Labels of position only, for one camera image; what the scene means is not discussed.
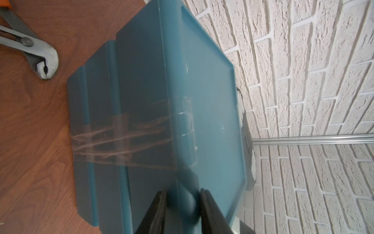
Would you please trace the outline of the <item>teal drawer cabinet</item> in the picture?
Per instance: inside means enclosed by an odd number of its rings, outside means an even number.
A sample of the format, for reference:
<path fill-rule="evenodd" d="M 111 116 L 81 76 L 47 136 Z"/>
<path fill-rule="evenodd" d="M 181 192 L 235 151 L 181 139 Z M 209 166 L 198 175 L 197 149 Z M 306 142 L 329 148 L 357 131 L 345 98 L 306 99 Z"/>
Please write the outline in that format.
<path fill-rule="evenodd" d="M 151 1 L 67 81 L 80 217 L 135 234 L 167 191 L 165 234 L 202 234 L 200 191 L 232 225 L 246 186 L 234 66 L 182 1 Z"/>

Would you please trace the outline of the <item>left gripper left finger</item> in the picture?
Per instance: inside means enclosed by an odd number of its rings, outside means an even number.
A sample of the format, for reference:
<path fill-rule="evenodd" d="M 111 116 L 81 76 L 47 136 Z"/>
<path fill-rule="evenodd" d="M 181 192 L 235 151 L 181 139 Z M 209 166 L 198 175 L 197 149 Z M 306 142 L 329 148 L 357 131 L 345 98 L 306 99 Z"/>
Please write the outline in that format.
<path fill-rule="evenodd" d="M 164 234 L 167 211 L 167 191 L 159 191 L 135 234 Z"/>

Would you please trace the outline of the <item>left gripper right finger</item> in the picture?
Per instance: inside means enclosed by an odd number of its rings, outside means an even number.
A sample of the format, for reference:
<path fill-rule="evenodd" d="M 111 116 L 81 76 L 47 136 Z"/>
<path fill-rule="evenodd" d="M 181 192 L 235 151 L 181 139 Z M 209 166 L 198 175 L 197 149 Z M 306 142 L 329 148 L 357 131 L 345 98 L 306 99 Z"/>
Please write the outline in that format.
<path fill-rule="evenodd" d="M 200 213 L 203 234 L 233 234 L 209 190 L 200 191 Z"/>

